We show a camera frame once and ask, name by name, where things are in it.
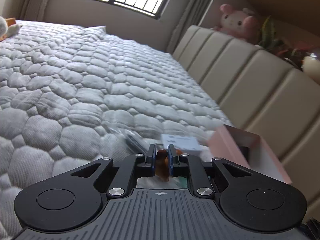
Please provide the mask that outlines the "brown animal figurine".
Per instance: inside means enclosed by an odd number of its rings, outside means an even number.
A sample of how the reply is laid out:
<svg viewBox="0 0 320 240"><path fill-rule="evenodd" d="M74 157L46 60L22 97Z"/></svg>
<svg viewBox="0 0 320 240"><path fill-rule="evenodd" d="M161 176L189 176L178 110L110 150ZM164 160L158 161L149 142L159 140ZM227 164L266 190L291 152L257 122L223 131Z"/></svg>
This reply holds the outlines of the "brown animal figurine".
<svg viewBox="0 0 320 240"><path fill-rule="evenodd" d="M165 149L159 150L156 154L155 174L164 182L170 179L168 152Z"/></svg>

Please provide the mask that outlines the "white product box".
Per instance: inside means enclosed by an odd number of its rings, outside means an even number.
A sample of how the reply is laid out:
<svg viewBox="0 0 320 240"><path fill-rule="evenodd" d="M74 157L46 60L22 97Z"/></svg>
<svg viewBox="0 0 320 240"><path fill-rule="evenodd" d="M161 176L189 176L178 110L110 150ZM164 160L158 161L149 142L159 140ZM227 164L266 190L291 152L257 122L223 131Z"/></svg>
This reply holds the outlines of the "white product box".
<svg viewBox="0 0 320 240"><path fill-rule="evenodd" d="M137 180L136 188L140 189L186 189L187 179L183 177L170 177L163 181L159 176L142 177Z"/></svg>

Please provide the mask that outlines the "grey remote control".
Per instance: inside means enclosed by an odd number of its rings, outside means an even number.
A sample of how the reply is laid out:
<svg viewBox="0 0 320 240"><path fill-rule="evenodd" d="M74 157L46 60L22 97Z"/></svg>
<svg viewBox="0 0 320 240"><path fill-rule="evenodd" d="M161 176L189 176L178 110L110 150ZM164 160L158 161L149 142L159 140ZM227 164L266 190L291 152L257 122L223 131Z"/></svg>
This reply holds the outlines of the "grey remote control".
<svg viewBox="0 0 320 240"><path fill-rule="evenodd" d="M147 154L148 146L145 141L134 134L126 134L125 142L133 154Z"/></svg>

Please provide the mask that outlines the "pink cardboard box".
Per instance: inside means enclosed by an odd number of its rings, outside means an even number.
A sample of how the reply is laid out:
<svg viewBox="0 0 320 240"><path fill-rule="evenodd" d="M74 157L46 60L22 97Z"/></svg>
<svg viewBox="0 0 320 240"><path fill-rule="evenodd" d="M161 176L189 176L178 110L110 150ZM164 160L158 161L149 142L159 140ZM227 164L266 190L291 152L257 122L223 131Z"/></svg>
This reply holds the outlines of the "pink cardboard box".
<svg viewBox="0 0 320 240"><path fill-rule="evenodd" d="M273 179L292 181L263 137L228 125L216 129L207 145L214 157L227 159Z"/></svg>

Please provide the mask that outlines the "beige padded headboard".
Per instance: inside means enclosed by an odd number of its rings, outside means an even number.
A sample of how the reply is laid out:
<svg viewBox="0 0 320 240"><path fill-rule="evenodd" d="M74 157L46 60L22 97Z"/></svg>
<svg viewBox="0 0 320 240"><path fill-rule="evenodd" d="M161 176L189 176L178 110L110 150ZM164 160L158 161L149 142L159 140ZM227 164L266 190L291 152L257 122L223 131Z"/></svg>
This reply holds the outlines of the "beige padded headboard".
<svg viewBox="0 0 320 240"><path fill-rule="evenodd" d="M173 57L231 123L261 135L309 204L319 202L319 85L250 43L191 26Z"/></svg>

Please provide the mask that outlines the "green plant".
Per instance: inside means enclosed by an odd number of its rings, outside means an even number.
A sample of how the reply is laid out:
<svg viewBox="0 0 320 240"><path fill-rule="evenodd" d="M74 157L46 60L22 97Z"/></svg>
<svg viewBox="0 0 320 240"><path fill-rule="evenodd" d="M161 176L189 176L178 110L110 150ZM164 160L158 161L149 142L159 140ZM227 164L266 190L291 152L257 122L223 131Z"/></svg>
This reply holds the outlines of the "green plant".
<svg viewBox="0 0 320 240"><path fill-rule="evenodd" d="M276 34L275 23L270 15L260 29L258 45L265 50L271 51L283 44L284 42Z"/></svg>

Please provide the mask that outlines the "pink plush pig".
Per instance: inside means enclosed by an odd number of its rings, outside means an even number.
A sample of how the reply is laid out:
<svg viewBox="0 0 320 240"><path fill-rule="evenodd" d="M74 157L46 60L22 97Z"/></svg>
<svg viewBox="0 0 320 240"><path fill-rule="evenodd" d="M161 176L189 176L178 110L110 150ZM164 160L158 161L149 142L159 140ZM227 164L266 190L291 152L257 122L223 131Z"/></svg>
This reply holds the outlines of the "pink plush pig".
<svg viewBox="0 0 320 240"><path fill-rule="evenodd" d="M253 11L248 8L235 10L230 4L222 4L220 11L222 12L220 25L214 27L214 31L252 44L257 42L260 23Z"/></svg>

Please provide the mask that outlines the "white round lamp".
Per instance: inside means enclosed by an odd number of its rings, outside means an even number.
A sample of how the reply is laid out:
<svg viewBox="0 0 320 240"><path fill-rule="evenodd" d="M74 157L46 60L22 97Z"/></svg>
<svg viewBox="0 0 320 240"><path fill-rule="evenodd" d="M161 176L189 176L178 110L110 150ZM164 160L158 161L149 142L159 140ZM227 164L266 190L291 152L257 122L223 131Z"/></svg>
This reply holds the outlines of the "white round lamp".
<svg viewBox="0 0 320 240"><path fill-rule="evenodd" d="M315 53L304 57L302 64L303 72L317 84L320 84L320 61Z"/></svg>

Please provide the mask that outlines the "beige curtain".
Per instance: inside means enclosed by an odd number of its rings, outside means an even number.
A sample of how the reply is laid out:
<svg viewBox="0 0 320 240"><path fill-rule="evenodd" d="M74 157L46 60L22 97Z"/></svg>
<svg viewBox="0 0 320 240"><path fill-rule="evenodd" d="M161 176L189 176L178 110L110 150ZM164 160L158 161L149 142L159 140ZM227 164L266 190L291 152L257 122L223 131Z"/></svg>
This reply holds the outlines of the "beige curtain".
<svg viewBox="0 0 320 240"><path fill-rule="evenodd" d="M173 53L187 29L198 25L212 0L189 0L178 24L172 32L171 39L166 48L167 53Z"/></svg>

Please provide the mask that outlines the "white orange plush toy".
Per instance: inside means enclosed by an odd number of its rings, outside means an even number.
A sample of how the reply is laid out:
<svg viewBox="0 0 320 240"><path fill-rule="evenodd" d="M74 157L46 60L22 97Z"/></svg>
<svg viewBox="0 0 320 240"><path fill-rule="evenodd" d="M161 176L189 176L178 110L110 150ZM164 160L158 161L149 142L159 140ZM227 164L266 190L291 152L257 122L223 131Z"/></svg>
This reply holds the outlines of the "white orange plush toy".
<svg viewBox="0 0 320 240"><path fill-rule="evenodd" d="M22 25L17 24L15 18L3 18L0 17L0 41L2 42L6 38L14 36L19 33Z"/></svg>

